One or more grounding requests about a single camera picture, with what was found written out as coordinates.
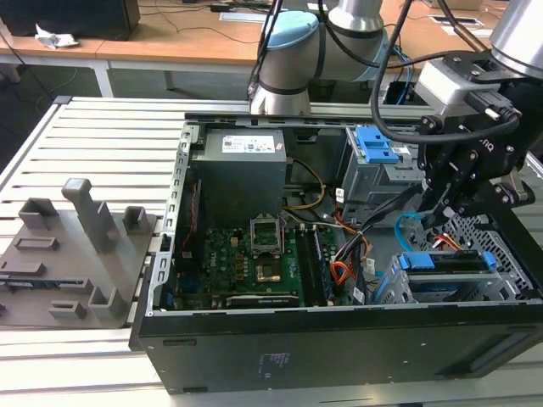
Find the blue cable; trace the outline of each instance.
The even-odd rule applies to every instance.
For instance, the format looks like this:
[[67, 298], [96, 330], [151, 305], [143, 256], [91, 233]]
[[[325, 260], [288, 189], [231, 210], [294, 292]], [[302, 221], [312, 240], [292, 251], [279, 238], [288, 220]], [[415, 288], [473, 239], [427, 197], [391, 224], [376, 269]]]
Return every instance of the blue cable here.
[[401, 229], [400, 229], [400, 223], [404, 218], [412, 218], [416, 220], [421, 220], [422, 216], [419, 214], [413, 214], [413, 213], [407, 213], [407, 214], [401, 214], [398, 217], [398, 220], [394, 224], [394, 234], [396, 236], [396, 239], [398, 239], [398, 242], [400, 243], [400, 246], [407, 252], [412, 252], [413, 249], [409, 245], [408, 242], [404, 239], [404, 237], [401, 235]]
[[[395, 51], [396, 55], [398, 55], [402, 61], [406, 61], [407, 55], [405, 55], [404, 53], [401, 53], [400, 50], [397, 47], [394, 48], [394, 51]], [[411, 67], [408, 66], [407, 67], [406, 87], [404, 87], [404, 90], [401, 93], [400, 97], [398, 98], [398, 102], [396, 103], [396, 105], [400, 105], [400, 104], [402, 104], [404, 102], [404, 100], [405, 100], [405, 98], [407, 96], [407, 92], [409, 91], [409, 86], [411, 84], [412, 79], [413, 79], [413, 73], [412, 73]]]

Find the green circuit board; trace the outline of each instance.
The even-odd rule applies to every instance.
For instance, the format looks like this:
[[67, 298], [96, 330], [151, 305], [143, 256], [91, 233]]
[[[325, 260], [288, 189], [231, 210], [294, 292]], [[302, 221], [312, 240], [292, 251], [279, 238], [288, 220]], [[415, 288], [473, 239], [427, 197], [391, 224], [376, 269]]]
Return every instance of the green circuit board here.
[[[255, 241], [259, 244], [277, 241], [275, 230], [258, 231], [257, 237]], [[322, 230], [321, 238], [326, 259], [336, 249], [333, 231]], [[284, 250], [280, 255], [261, 254], [255, 258], [248, 227], [208, 229], [201, 271], [197, 275], [181, 276], [176, 291], [178, 309], [220, 308], [225, 298], [244, 294], [294, 295], [299, 297], [299, 306], [305, 306], [296, 230], [285, 229]]]

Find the black computer case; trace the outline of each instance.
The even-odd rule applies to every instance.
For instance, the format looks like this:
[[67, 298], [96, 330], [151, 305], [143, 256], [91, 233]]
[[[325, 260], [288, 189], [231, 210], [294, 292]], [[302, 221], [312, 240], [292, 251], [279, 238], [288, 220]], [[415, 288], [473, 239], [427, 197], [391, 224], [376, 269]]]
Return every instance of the black computer case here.
[[139, 21], [137, 0], [3, 0], [0, 17], [13, 36], [46, 31], [125, 41]]

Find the computer case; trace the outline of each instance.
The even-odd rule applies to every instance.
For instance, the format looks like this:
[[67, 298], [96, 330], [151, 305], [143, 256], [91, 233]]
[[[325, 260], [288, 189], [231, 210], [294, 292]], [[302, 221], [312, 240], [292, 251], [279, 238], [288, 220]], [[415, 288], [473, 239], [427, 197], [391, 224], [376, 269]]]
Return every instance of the computer case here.
[[[179, 254], [179, 244], [191, 223], [186, 207], [191, 202], [198, 207], [199, 197], [193, 198], [191, 191], [213, 187], [199, 184], [198, 175], [192, 172], [193, 161], [206, 155], [207, 136], [218, 129], [231, 135], [237, 131], [281, 130], [284, 143], [276, 148], [287, 146], [288, 157], [304, 157], [307, 164], [316, 168], [322, 164], [319, 151], [325, 149], [326, 166], [347, 179], [350, 172], [345, 166], [355, 165], [356, 148], [349, 141], [349, 132], [345, 135], [345, 127], [372, 124], [369, 116], [365, 120], [337, 116], [304, 119], [188, 114], [187, 119], [171, 180], [161, 233], [163, 244], [155, 255], [153, 270], [145, 276], [132, 332], [132, 348], [147, 353], [168, 393], [482, 377], [543, 340], [543, 251], [510, 209], [446, 224], [435, 233], [448, 233], [460, 241], [467, 237], [464, 243], [470, 248], [481, 247], [493, 253], [501, 264], [500, 273], [518, 289], [515, 298], [362, 306], [328, 302], [327, 306], [298, 308], [229, 309], [224, 305], [202, 310], [179, 309], [164, 301], [180, 287], [174, 282], [179, 273], [193, 267], [188, 263], [193, 259], [183, 259]], [[396, 131], [413, 131], [416, 125], [415, 120], [405, 117], [395, 120], [393, 114], [387, 120]], [[330, 142], [344, 146], [343, 154], [331, 154], [334, 149], [329, 147]], [[358, 163], [367, 165], [363, 158]], [[292, 167], [287, 168], [285, 191], [287, 187], [304, 184], [293, 179], [291, 171]], [[335, 183], [329, 177], [324, 182], [330, 186]], [[405, 187], [404, 182], [397, 185]], [[384, 187], [389, 192], [397, 188]], [[200, 221], [196, 218], [193, 224]], [[330, 232], [326, 226], [323, 229], [322, 233]], [[185, 231], [181, 239], [179, 230]], [[214, 238], [209, 233], [202, 234], [206, 242]], [[414, 249], [428, 246], [426, 240], [417, 236], [411, 240]], [[291, 238], [287, 238], [287, 245], [295, 244]], [[373, 245], [370, 254], [375, 259], [375, 270], [384, 270], [385, 257], [389, 261], [390, 255], [401, 251], [392, 227], [375, 229], [368, 234], [368, 240]], [[225, 250], [220, 249], [218, 256], [234, 250], [230, 248], [231, 241], [225, 241]]]
[[125, 41], [139, 21], [137, 0], [4, 0], [0, 17], [13, 36], [33, 36], [36, 24], [57, 34]]

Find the power supply label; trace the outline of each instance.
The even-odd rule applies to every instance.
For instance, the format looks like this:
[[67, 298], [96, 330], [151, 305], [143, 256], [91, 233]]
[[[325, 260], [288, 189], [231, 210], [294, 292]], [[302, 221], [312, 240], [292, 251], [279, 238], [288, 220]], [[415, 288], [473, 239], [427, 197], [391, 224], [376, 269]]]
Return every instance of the power supply label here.
[[273, 136], [224, 136], [223, 153], [275, 153]]

